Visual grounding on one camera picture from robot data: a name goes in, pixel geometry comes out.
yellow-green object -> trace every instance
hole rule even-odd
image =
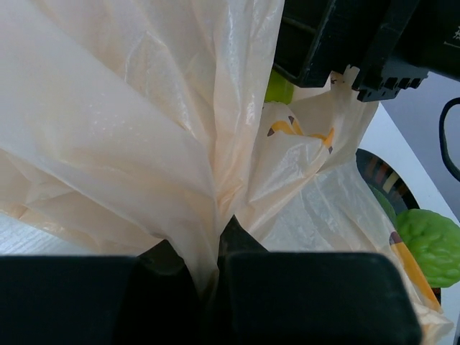
[[[432,288],[448,288],[460,280],[460,228],[428,210],[397,215],[397,232]]]
[[[275,70],[270,73],[265,102],[280,102],[289,104],[293,99],[294,85],[289,83]]]
[[[377,199],[381,207],[383,208],[383,211],[387,214],[388,218],[391,220],[393,224],[396,224],[396,212],[393,206],[391,206],[391,203],[388,201],[388,199],[383,195],[380,190],[376,189],[373,185],[368,185],[369,189],[372,191],[374,194],[374,197]]]

table surface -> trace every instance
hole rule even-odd
[[[381,104],[360,147],[376,154],[397,171],[421,208],[459,223]],[[91,252],[0,214],[0,254],[88,255]],[[444,313],[456,324],[460,314],[460,283],[443,289],[441,294]],[[454,335],[455,329],[439,344],[452,345]]]
[[[458,219],[382,104],[379,105],[359,146],[382,158],[398,173],[409,187],[420,208],[435,211],[459,224]],[[441,299],[445,315],[456,325],[460,314],[460,282],[442,289]],[[452,345],[455,328],[438,344]]]

green fruit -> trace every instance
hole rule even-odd
[[[289,104],[293,99],[294,85],[289,83],[275,70],[270,73],[265,102],[280,102]]]
[[[388,199],[383,195],[380,190],[376,189],[373,185],[368,185],[375,198],[383,208],[383,211],[387,214],[388,218],[393,224],[396,224],[396,212]]]
[[[397,232],[432,288],[448,288],[460,280],[460,228],[428,210],[397,215]]]

gray wall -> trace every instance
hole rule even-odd
[[[402,90],[396,99],[382,103],[456,217],[460,219],[460,182],[444,167],[438,138],[441,111],[447,101],[456,97],[460,97],[460,82],[430,73],[418,89]],[[446,136],[449,154],[460,167],[460,106],[453,107],[449,112]]]

wire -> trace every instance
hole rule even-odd
[[[446,116],[449,113],[449,110],[458,104],[460,104],[460,97],[451,99],[444,106],[444,109],[441,112],[441,117],[439,119],[439,142],[441,143],[441,156],[443,158],[444,165],[452,174],[452,176],[460,181],[460,169],[458,169],[454,162],[452,162],[451,156],[449,156],[449,151],[447,150],[446,131],[444,126],[444,122],[446,121]]]

